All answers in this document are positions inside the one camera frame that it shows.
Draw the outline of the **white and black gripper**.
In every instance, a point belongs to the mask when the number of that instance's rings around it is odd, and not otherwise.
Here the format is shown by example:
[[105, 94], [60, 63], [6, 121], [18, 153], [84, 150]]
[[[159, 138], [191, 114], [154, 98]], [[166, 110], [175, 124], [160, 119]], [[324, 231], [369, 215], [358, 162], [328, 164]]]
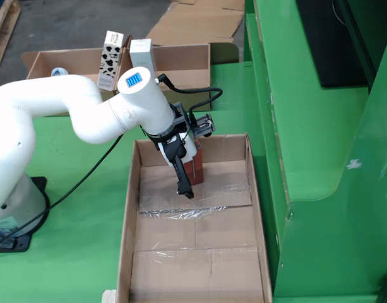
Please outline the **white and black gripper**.
[[167, 135], [158, 134], [153, 137], [153, 142], [167, 164], [170, 167], [173, 166], [176, 172], [177, 194], [193, 199], [193, 189], [183, 165], [192, 161], [197, 154], [197, 147], [191, 134], [187, 131], [181, 133], [174, 131]]

